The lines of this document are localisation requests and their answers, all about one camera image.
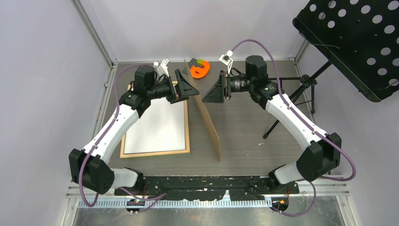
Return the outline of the brown backing board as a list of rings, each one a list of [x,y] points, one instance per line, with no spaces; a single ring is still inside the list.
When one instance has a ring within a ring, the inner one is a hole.
[[[222,157],[220,138],[200,94],[190,97],[190,107],[193,107],[193,110],[189,110],[188,119],[191,151],[211,151],[215,155],[215,160],[220,162]]]

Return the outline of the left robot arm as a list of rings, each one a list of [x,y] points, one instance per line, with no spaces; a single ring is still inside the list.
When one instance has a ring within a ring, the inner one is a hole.
[[[168,75],[166,66],[141,64],[133,66],[136,71],[131,88],[120,97],[114,112],[99,133],[82,149],[72,149],[69,165],[72,181],[79,186],[81,196],[88,189],[96,195],[105,194],[112,188],[126,187],[133,195],[144,190],[141,174],[135,169],[112,169],[108,162],[116,145],[122,140],[152,100],[166,99],[174,104],[197,96],[199,91],[175,70],[176,81]]]

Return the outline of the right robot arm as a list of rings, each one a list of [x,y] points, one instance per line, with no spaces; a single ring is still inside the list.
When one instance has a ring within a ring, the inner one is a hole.
[[[268,78],[262,56],[248,56],[245,73],[236,76],[231,75],[233,60],[229,55],[221,55],[219,61],[227,66],[227,71],[219,73],[218,81],[202,101],[223,103],[232,93],[248,92],[255,103],[284,125],[303,150],[297,161],[269,172],[266,184],[271,191],[281,193],[288,183],[301,179],[312,182],[339,166],[341,154],[337,148],[341,138],[336,133],[328,134],[299,111],[281,85]]]

